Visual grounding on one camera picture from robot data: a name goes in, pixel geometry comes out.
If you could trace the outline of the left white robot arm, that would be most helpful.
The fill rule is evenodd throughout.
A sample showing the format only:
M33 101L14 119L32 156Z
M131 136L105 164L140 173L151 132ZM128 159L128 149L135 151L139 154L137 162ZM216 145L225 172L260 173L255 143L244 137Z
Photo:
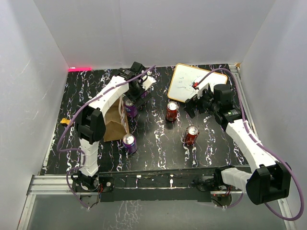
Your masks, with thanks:
M76 113L75 128L81 144L82 185L88 191L99 186L97 155L100 140L106 132L106 113L111 106L126 95L136 108L144 105L151 94L148 89L156 80L147 75L153 67L146 69L141 63L134 62L129 69L119 68L110 82L87 105L81 106Z

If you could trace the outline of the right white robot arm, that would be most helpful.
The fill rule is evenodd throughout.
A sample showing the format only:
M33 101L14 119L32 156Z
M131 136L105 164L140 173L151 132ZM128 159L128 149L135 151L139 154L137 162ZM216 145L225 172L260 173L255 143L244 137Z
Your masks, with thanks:
M286 198L289 195L291 175L286 167L274 156L259 147L248 122L242 119L241 110L233 105L233 94L227 84L216 84L213 88L206 84L196 90L185 101L185 111L191 118L195 110L199 113L210 111L216 122L239 147L248 161L251 173L237 169L235 166L217 168L213 175L214 186L225 190L230 185L246 192L253 204L259 205Z

